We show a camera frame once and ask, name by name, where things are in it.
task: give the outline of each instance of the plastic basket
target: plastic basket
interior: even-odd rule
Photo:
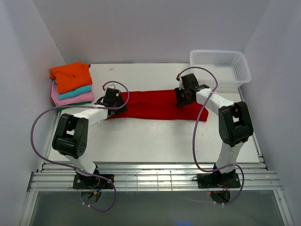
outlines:
[[[251,81],[251,73],[244,54],[237,51],[193,50],[190,52],[190,65],[208,69],[217,78],[220,88],[237,88]],[[213,88],[211,75],[200,69],[191,70],[199,84]]]

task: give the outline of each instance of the red cloth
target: red cloth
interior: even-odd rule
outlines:
[[[122,93],[124,101],[127,93]],[[177,107],[177,100],[174,90],[158,91],[135,91],[130,92],[130,99],[127,103],[127,111],[120,113],[110,119],[116,118],[137,118],[157,120],[196,120],[202,105],[193,103]],[[208,111],[204,109],[200,121],[207,121]]]

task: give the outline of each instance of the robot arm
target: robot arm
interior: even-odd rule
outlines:
[[[179,88],[175,89],[177,104],[183,106],[197,102],[204,104],[212,90],[206,85],[199,85],[194,74],[182,76]],[[244,142],[253,134],[248,108],[244,102],[234,103],[213,93],[206,104],[219,117],[219,134],[222,149],[214,168],[236,163]],[[218,183],[227,183],[235,173],[234,166],[219,170]]]
[[[78,169],[91,174],[98,174],[97,166],[90,160],[85,152],[87,147],[88,128],[101,120],[127,110],[126,106],[118,110],[97,109],[98,107],[119,107],[124,104],[120,91],[111,85],[105,90],[104,97],[93,105],[95,109],[87,109],[75,114],[62,114],[52,141],[53,149],[65,155]],[[81,180],[88,187],[94,187],[98,179],[77,171]]]

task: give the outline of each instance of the black mounting plate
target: black mounting plate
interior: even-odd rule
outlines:
[[[102,176],[104,178],[110,179],[112,181],[112,183],[114,183],[114,174],[99,174],[99,176]],[[81,175],[81,174],[76,174],[74,176],[74,181],[73,181],[73,189],[95,189],[95,188],[91,188],[88,187],[85,184],[85,176]],[[99,179],[100,183],[102,186],[104,186],[103,189],[113,189],[113,186],[106,180],[103,179]]]
[[[220,186],[218,186],[217,184],[213,184],[213,183],[208,183],[208,180],[205,179],[205,181],[207,181],[206,183],[204,183],[204,181],[202,181],[202,178],[208,177],[209,174],[208,173],[198,173],[197,174],[197,181],[198,181],[198,188],[221,188]],[[239,177],[238,174],[235,173],[233,178],[229,179],[229,183],[230,186],[229,188],[240,188],[240,181],[239,181]]]

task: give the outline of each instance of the folded orange shirt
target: folded orange shirt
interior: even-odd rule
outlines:
[[[56,79],[59,94],[70,92],[82,86],[92,85],[89,65],[76,62],[50,69],[51,79]]]

